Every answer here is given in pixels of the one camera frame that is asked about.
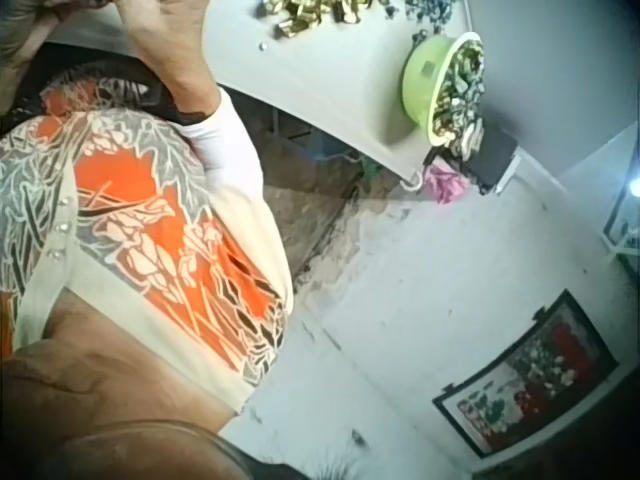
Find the white table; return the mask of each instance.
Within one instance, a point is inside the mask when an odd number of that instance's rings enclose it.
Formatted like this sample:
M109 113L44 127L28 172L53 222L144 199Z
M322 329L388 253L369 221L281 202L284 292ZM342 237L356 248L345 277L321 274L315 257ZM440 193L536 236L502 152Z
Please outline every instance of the white table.
M412 35L421 27L404 12L387 19L374 1L359 25L328 17L315 30L275 40L279 17L257 18L259 3L212 1L205 50L218 82L326 131L415 183L430 147L404 113L399 85ZM464 9L456 8L450 36L467 30ZM132 53L113 6L77 15L53 40Z

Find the light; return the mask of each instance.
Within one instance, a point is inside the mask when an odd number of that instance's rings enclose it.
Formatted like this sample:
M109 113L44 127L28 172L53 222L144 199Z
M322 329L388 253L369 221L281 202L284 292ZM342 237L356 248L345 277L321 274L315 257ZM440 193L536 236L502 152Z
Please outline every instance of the light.
M631 180L629 183L629 191L634 197L640 198L640 177Z

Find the green plastic bowl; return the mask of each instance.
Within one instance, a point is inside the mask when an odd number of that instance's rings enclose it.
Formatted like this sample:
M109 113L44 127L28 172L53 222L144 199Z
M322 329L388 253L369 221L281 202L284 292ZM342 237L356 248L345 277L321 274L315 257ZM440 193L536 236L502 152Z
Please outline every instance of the green plastic bowl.
M453 55L463 43L480 41L475 32L466 32L458 38L435 35L428 38L411 53L404 68L402 102L409 116L427 132L429 143L439 147L447 142L433 131L433 114L438 93L444 82Z

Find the person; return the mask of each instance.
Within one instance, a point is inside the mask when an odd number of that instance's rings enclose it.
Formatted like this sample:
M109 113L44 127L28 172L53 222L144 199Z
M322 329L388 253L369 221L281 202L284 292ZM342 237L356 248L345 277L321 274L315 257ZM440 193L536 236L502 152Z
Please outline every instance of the person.
M218 436L293 293L258 155L203 56L209 2L115 0L144 66L42 47L107 3L0 3L0 476L308 478Z

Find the hand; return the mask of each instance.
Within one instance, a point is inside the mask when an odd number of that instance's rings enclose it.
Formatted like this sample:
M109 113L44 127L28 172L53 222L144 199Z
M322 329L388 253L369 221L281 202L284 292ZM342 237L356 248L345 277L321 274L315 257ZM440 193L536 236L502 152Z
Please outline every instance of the hand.
M8 0L0 6L0 68L22 67L74 11L110 0Z
M140 59L182 113L212 115L220 91L202 52L209 0L114 0Z

